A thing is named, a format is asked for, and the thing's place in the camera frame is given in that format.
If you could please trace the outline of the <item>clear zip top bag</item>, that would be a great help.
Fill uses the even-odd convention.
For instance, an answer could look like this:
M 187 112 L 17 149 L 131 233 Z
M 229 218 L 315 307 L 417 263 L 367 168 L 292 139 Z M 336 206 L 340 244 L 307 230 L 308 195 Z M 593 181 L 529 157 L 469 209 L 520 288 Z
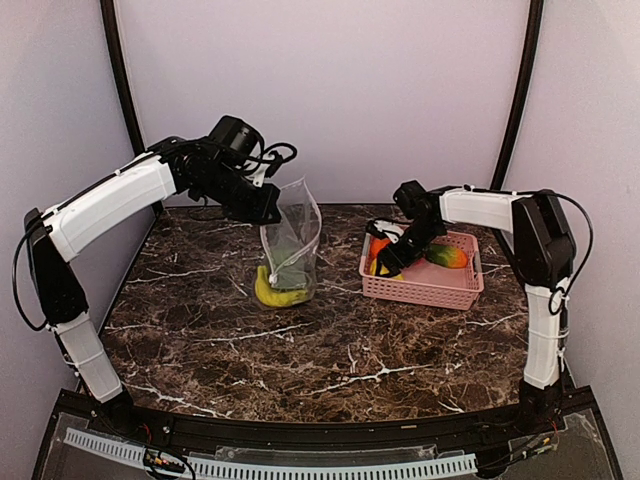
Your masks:
M 317 288 L 316 259 L 322 215 L 306 179 L 300 178 L 284 186 L 277 200 L 277 207 L 281 221 L 260 228 L 260 240 L 264 251 L 262 265 L 268 265 L 272 270 L 276 250 L 292 250 L 303 254 L 310 267 L 311 300 Z

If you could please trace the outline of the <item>green toy watermelon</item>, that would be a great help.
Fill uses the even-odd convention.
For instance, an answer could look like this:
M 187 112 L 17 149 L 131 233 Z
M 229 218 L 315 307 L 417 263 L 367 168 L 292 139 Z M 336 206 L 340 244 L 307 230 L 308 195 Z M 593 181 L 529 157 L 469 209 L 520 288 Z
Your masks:
M 276 290 L 303 290 L 310 282 L 310 267 L 299 252 L 276 250 L 269 282 Z

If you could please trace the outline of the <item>yellow toy banana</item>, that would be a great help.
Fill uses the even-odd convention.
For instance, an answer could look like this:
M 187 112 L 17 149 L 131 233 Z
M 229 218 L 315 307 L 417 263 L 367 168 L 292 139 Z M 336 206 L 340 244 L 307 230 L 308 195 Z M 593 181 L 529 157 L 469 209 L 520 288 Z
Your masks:
M 311 297 L 312 279 L 306 289 L 303 290 L 276 290 L 269 282 L 271 273 L 268 265 L 260 265 L 257 268 L 254 282 L 256 298 L 265 306 L 271 308 L 288 308 L 307 302 Z

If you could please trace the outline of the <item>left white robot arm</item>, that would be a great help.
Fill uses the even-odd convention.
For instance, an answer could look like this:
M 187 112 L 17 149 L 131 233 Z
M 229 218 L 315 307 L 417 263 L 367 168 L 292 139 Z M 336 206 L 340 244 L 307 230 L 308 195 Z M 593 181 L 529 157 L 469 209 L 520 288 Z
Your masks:
M 279 190 L 268 179 L 286 161 L 276 149 L 256 153 L 251 146 L 210 137 L 169 137 L 83 192 L 26 215 L 22 246 L 42 326 L 54 334 L 92 397 L 104 404 L 101 417 L 120 436 L 134 435 L 141 415 L 122 399 L 126 389 L 90 317 L 87 295 L 73 269 L 76 258 L 129 218 L 180 193 L 211 200 L 241 223 L 276 223 Z

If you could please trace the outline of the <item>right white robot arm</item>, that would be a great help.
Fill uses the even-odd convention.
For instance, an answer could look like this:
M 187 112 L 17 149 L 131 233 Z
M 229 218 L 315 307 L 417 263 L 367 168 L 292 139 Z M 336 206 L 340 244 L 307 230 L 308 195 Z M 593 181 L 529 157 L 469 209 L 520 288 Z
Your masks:
M 576 243 L 551 190 L 502 192 L 472 186 L 426 190 L 412 180 L 393 199 L 408 220 L 401 234 L 377 256 L 375 273 L 391 278 L 423 258 L 450 224 L 466 223 L 510 235 L 511 268 L 528 304 L 528 352 L 523 380 L 544 390 L 561 377 L 568 334 L 566 296 L 573 277 Z

